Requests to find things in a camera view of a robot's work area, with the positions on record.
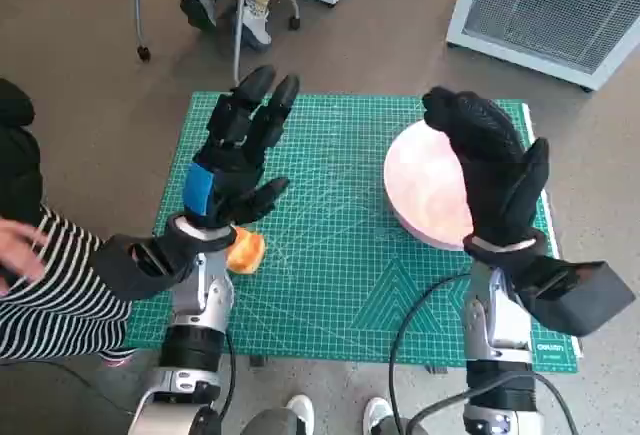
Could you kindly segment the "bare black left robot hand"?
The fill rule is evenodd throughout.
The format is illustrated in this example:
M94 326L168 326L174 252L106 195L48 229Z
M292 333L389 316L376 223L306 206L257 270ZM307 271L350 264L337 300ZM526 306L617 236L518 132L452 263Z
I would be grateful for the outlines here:
M257 221L275 208L288 187L286 177L259 184L266 151L280 140L300 88L299 77L289 74L264 103L275 77L273 66L261 66L218 98L183 187L185 216L194 226L214 229Z

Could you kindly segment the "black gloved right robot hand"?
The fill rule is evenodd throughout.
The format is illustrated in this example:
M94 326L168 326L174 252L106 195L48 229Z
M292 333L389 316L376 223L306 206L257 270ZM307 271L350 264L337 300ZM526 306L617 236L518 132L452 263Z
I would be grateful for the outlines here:
M549 176L549 143L520 141L507 113L474 92L436 86L424 121L444 133L462 168L473 235L498 247L534 239L537 201Z

